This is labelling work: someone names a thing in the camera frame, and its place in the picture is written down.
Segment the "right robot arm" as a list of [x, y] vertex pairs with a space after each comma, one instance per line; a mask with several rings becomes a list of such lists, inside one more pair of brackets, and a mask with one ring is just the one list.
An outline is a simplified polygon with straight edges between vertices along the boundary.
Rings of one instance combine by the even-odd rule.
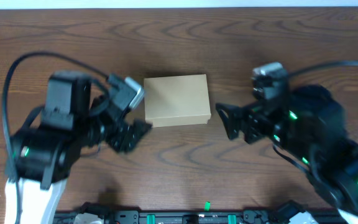
[[248, 144], [269, 138], [304, 172], [318, 195], [358, 217], [358, 144], [348, 138], [343, 107], [320, 85], [289, 87], [281, 70], [253, 77], [256, 101], [216, 104], [227, 136]]

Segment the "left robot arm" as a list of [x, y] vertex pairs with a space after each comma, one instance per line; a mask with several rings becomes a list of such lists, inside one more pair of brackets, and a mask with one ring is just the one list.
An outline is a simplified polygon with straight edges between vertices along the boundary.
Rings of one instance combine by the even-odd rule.
[[128, 153], [151, 130], [142, 120], [125, 120], [143, 100], [143, 87], [116, 75], [107, 82], [109, 88], [77, 71], [51, 75], [45, 104], [34, 108], [10, 138], [18, 180], [6, 182], [5, 223], [52, 223], [84, 147], [105, 142], [117, 153]]

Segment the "cardboard box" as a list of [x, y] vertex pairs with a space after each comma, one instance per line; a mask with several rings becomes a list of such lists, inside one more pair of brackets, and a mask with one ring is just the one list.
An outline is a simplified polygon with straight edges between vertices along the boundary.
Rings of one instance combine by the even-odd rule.
[[145, 120], [156, 127], [206, 124], [211, 118], [205, 74], [146, 78]]

